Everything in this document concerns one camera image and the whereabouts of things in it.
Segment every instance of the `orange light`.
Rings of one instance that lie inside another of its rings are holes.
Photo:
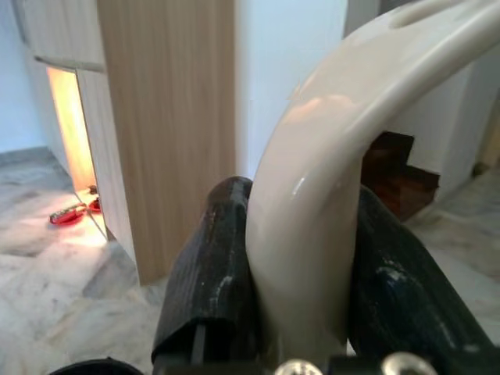
[[[51,67],[47,74],[73,186],[78,192],[95,184],[95,175],[77,75]]]

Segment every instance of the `cabinet door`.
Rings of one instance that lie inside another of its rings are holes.
[[[37,104],[40,121],[45,134],[47,146],[59,161],[64,170],[70,174],[70,165],[66,157],[59,122],[55,114],[54,102],[52,101],[52,93],[50,83],[48,82],[47,66],[41,62],[33,60],[31,53],[25,49],[26,63],[28,73],[30,74],[31,84],[34,89],[35,102]]]
[[[104,221],[135,261],[108,79],[86,70],[78,70],[77,76]]]
[[[46,59],[73,59],[64,3],[65,0],[24,2],[28,40],[36,56]]]
[[[104,65],[95,0],[70,0],[65,2],[65,7],[74,60]]]
[[[71,66],[104,65],[95,0],[25,0],[22,8],[36,56]]]

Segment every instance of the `wooden cabinet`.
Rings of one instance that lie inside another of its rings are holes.
[[[65,0],[26,0],[23,4],[31,49],[42,58],[71,60]]]
[[[108,79],[85,70],[77,76],[105,224],[135,260]]]
[[[52,100],[50,83],[48,82],[47,66],[35,61],[27,48],[25,53],[27,70],[33,85],[35,102],[37,103],[40,123],[43,127],[47,146],[59,164],[69,173],[70,166],[64,150],[63,138],[59,131],[59,123]]]
[[[34,56],[77,72],[108,232],[142,284],[164,277],[207,194],[236,172],[234,0],[15,1]]]
[[[64,2],[73,59],[79,63],[104,66],[101,31],[95,0],[69,0]]]
[[[35,56],[66,66],[104,65],[94,0],[25,0],[21,10]]]

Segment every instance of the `marble floor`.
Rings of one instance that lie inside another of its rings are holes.
[[[151,373],[166,280],[139,287],[134,264],[86,217],[55,160],[0,165],[0,373],[46,374],[111,356]],[[500,170],[407,222],[491,339],[500,344]]]
[[[500,345],[500,169],[425,208],[406,225]]]
[[[54,159],[0,166],[0,373],[46,374],[111,356],[151,373],[166,280],[139,287],[134,264],[89,216],[53,227],[78,202]]]

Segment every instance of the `metal screw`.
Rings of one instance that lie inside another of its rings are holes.
[[[382,362],[384,375],[438,375],[436,370],[418,355],[412,353],[393,353]]]
[[[274,375],[323,375],[323,373],[312,363],[291,359],[278,367]]]

